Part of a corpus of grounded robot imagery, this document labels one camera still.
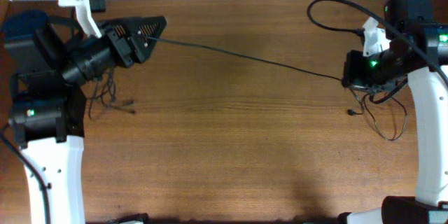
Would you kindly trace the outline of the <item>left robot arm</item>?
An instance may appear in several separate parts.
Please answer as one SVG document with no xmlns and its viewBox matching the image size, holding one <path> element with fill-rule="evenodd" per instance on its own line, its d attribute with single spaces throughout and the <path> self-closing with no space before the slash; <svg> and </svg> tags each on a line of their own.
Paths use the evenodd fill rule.
<svg viewBox="0 0 448 224">
<path fill-rule="evenodd" d="M 33 223 L 84 223 L 81 185 L 84 114 L 82 86 L 114 68 L 151 56 L 164 17 L 122 17 L 99 23 L 89 35 L 72 18 L 28 10 L 1 30 L 17 64 L 10 78 L 10 149 L 27 174 Z"/>
</svg>

